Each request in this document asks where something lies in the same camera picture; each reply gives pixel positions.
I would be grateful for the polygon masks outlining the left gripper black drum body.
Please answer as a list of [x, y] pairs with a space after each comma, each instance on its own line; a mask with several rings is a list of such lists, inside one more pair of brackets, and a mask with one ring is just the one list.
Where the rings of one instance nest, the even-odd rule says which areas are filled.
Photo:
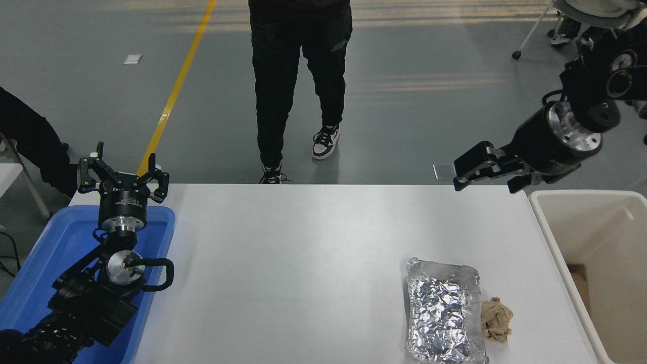
[[107, 223], [123, 216], [146, 223], [148, 198], [151, 194], [148, 186], [132, 186], [136, 177], [131, 174], [122, 175], [117, 180], [122, 182], [122, 186], [119, 187], [110, 179], [100, 183], [99, 222]]

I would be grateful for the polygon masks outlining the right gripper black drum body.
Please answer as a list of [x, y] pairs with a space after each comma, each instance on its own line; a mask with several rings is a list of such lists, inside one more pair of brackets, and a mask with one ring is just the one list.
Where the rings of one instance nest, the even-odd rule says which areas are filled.
[[534, 172], [556, 176], [582, 163], [582, 154], [557, 138], [548, 123], [549, 111], [550, 107], [536, 111], [516, 129], [504, 149], [519, 157]]

